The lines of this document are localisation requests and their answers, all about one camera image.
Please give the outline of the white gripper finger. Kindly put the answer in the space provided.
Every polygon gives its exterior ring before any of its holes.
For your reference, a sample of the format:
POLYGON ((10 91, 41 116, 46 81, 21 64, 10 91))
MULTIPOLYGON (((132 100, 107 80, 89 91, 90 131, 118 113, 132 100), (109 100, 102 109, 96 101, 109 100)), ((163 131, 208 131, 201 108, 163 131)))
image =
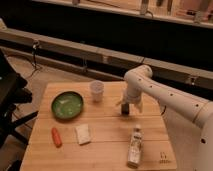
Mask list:
POLYGON ((123 105, 123 104, 124 104, 124 100, 120 100, 116 103, 116 106, 123 105))
POLYGON ((139 111, 139 112, 143 112, 143 104, 142 102, 136 103, 135 108, 139 111))

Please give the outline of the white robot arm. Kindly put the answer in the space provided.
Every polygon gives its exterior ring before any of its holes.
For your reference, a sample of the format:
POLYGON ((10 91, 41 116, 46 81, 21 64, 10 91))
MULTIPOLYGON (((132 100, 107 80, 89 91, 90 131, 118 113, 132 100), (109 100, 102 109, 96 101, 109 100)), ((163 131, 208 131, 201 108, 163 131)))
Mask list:
POLYGON ((152 75, 148 65, 127 71, 120 104, 134 104, 141 110, 142 94, 146 93, 194 123, 202 130, 194 171, 213 171, 213 101, 156 82, 152 75))

